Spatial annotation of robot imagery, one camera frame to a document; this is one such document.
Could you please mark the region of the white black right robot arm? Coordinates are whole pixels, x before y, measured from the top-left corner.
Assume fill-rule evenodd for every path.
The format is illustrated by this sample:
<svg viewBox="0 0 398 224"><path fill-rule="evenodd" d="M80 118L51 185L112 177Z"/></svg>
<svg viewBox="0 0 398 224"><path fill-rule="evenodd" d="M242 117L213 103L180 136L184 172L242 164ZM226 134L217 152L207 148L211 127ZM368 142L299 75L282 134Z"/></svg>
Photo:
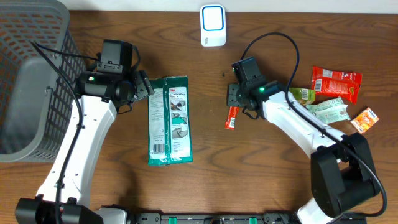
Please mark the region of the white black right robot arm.
<svg viewBox="0 0 398 224"><path fill-rule="evenodd" d="M310 158L312 199L292 215L290 223L366 223L350 210L375 197L380 185L366 138L346 135L323 123L278 82L248 88L230 84L227 105L255 111L283 130Z"/></svg>

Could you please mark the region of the small orange tissue pack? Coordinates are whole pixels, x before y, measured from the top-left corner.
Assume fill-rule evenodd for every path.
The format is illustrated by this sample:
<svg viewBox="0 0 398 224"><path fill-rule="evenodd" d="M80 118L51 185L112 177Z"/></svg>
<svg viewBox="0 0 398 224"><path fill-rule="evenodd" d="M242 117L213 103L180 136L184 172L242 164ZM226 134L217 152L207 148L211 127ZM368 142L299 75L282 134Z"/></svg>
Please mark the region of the small orange tissue pack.
<svg viewBox="0 0 398 224"><path fill-rule="evenodd" d="M374 113L371 108L367 107L359 115L351 120L351 124L357 129L359 133L363 134L378 121L379 117Z"/></svg>

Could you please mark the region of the red snack bag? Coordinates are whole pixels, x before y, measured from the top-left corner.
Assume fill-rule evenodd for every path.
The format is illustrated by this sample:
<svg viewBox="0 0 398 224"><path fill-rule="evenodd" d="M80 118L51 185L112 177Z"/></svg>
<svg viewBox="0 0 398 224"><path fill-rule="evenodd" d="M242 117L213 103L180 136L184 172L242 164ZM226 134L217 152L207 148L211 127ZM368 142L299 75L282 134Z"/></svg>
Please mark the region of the red snack bag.
<svg viewBox="0 0 398 224"><path fill-rule="evenodd" d="M312 67L312 88L317 95L341 97L357 103L363 75Z"/></svg>

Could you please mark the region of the yellow green juice carton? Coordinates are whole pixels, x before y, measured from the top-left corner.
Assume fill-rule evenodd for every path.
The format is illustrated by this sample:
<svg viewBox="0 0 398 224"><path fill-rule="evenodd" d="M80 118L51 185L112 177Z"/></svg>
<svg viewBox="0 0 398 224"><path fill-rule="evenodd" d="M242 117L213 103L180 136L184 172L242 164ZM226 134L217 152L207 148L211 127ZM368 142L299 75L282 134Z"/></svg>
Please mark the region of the yellow green juice carton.
<svg viewBox="0 0 398 224"><path fill-rule="evenodd" d="M311 105L315 101L315 90L306 88L289 88L289 91L303 106Z"/></svg>

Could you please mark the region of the dark green packet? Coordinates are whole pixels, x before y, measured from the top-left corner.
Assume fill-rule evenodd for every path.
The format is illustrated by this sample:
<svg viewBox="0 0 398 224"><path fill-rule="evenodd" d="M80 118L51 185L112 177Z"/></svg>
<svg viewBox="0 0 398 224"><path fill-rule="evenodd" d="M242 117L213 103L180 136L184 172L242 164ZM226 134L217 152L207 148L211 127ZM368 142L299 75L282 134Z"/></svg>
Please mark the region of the dark green packet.
<svg viewBox="0 0 398 224"><path fill-rule="evenodd" d="M193 161L187 77L150 81L148 164L167 166Z"/></svg>

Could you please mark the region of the light green wet wipes pack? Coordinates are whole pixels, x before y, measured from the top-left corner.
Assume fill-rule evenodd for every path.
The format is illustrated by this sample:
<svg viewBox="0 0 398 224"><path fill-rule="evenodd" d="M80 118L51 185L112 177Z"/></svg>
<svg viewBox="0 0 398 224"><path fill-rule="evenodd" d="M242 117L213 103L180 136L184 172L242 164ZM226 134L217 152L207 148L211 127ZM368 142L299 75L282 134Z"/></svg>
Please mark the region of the light green wet wipes pack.
<svg viewBox="0 0 398 224"><path fill-rule="evenodd" d="M344 104L340 96L317 105L306 106L309 112L325 124L349 121L351 118L346 111L347 107L348 105Z"/></svg>

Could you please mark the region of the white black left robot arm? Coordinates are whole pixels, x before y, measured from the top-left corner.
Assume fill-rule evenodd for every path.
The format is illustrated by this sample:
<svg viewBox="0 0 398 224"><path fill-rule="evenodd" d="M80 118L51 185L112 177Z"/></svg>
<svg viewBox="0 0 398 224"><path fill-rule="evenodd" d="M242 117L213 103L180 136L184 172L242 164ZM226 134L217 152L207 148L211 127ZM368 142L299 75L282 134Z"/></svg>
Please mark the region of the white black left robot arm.
<svg viewBox="0 0 398 224"><path fill-rule="evenodd" d="M118 205L89 208L93 173L104 139L123 105L154 94L144 70L125 74L83 72L75 82L78 101L58 156L33 199L18 201L18 223L132 223Z"/></svg>

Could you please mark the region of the small red Nescafe packet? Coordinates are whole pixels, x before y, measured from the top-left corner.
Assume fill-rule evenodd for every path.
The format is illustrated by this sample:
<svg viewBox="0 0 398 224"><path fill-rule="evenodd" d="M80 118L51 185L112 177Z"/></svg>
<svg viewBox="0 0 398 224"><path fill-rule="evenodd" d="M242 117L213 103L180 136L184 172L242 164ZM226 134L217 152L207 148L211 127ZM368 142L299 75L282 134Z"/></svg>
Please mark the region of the small red Nescafe packet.
<svg viewBox="0 0 398 224"><path fill-rule="evenodd" d="M234 130L235 128L235 121L237 114L239 112L239 108L237 106L230 106L228 111L228 117L225 122L225 129Z"/></svg>

